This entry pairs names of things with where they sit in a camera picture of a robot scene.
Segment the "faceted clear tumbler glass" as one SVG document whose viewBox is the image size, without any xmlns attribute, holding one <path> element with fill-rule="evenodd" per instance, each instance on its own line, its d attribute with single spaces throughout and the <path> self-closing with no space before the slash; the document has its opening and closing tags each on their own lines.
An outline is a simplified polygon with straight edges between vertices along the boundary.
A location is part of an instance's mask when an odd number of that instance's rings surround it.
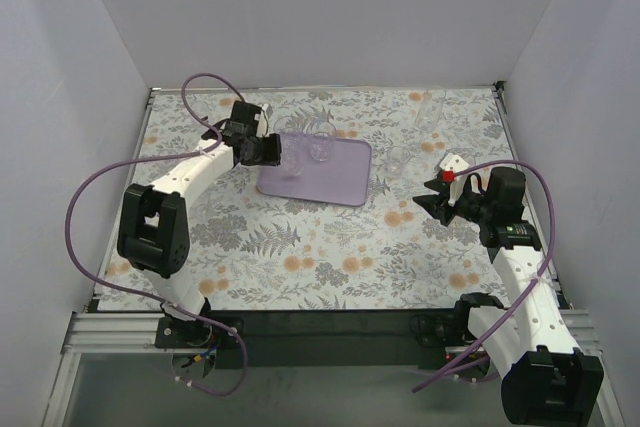
<svg viewBox="0 0 640 427">
<path fill-rule="evenodd" d="M 283 146 L 296 145 L 302 136 L 302 127 L 296 117 L 284 116 L 275 121 L 273 131 L 280 136 Z"/>
</svg>

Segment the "small clear glass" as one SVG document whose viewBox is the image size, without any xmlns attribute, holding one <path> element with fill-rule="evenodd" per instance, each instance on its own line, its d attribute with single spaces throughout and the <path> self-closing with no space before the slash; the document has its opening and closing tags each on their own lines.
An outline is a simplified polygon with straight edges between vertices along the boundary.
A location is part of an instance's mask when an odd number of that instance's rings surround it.
<svg viewBox="0 0 640 427">
<path fill-rule="evenodd" d="M 303 170 L 302 147 L 298 138 L 282 137 L 281 138 L 281 163 L 285 175 L 290 177 L 298 177 Z"/>
</svg>

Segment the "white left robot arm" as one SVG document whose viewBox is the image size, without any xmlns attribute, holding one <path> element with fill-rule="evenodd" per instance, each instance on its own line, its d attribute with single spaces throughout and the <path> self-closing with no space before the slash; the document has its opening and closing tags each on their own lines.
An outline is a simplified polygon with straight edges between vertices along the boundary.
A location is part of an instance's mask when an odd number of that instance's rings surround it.
<svg viewBox="0 0 640 427">
<path fill-rule="evenodd" d="M 117 252 L 141 271 L 163 311 L 182 321 L 203 315 L 206 299 L 182 270 L 190 250 L 188 211 L 238 165 L 280 164 L 280 137 L 269 131 L 267 107 L 236 101 L 217 131 L 201 136 L 193 155 L 149 185 L 130 185 L 120 214 Z"/>
</svg>

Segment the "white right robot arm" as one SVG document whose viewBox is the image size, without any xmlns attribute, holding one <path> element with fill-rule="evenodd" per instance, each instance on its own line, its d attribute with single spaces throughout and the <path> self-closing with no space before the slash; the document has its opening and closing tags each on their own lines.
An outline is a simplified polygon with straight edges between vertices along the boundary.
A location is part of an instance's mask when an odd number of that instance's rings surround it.
<svg viewBox="0 0 640 427">
<path fill-rule="evenodd" d="M 501 379 L 501 401 L 515 425 L 585 426 L 604 380 L 598 357 L 572 336 L 546 277 L 551 251 L 524 220 L 526 176 L 519 162 L 493 164 L 487 183 L 462 158 L 447 156 L 430 194 L 415 203 L 447 226 L 460 217 L 479 228 L 479 239 L 499 274 L 509 307 L 487 295 L 460 300 L 462 324 L 474 341 L 468 357 L 484 349 Z"/>
</svg>

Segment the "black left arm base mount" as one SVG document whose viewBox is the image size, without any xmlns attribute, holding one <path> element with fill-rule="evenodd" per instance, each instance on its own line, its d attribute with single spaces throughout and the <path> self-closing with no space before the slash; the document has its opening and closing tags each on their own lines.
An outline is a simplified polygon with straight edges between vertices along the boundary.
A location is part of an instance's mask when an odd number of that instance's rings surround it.
<svg viewBox="0 0 640 427">
<path fill-rule="evenodd" d="M 154 346 L 159 349 L 207 350 L 214 346 L 236 349 L 239 341 L 221 327 L 199 320 L 179 320 L 164 316 L 158 322 Z"/>
</svg>

